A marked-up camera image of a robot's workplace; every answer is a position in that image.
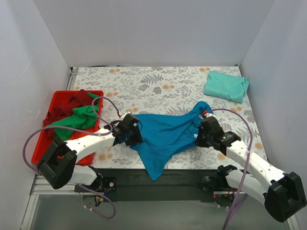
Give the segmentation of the blue t shirt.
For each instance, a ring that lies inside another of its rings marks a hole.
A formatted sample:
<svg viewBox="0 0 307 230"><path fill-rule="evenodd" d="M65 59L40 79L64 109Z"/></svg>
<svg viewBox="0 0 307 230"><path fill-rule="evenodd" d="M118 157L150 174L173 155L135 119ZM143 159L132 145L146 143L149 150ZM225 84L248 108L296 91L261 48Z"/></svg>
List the blue t shirt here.
<svg viewBox="0 0 307 230"><path fill-rule="evenodd" d="M201 101L184 115L136 115L142 124L142 142L130 148L138 153L153 181L163 174L173 155L196 147L200 115L209 110L211 107Z"/></svg>

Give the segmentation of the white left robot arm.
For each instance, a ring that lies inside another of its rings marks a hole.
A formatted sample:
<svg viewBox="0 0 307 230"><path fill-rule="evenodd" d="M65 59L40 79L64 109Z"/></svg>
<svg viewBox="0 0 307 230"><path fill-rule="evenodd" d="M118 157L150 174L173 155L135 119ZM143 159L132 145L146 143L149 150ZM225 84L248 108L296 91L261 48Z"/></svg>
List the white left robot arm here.
<svg viewBox="0 0 307 230"><path fill-rule="evenodd" d="M93 167L77 163L102 149L142 142L139 123L135 115L125 113L111 127L106 125L90 135L67 141L54 140L37 164L37 170L54 189L73 183L96 192L102 186L103 176Z"/></svg>

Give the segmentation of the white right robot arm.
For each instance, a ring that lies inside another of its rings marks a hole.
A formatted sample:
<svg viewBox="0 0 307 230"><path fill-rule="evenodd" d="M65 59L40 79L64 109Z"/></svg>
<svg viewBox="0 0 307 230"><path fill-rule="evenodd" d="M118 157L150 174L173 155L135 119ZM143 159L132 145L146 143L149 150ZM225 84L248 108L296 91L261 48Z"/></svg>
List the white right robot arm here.
<svg viewBox="0 0 307 230"><path fill-rule="evenodd" d="M217 172L218 187L225 191L231 187L243 191L262 203L276 221L288 220L307 205L299 175L285 173L258 154L249 152L240 137L231 131L224 132L214 116L201 121L196 145L212 147L247 167L246 176L232 165L220 168Z"/></svg>

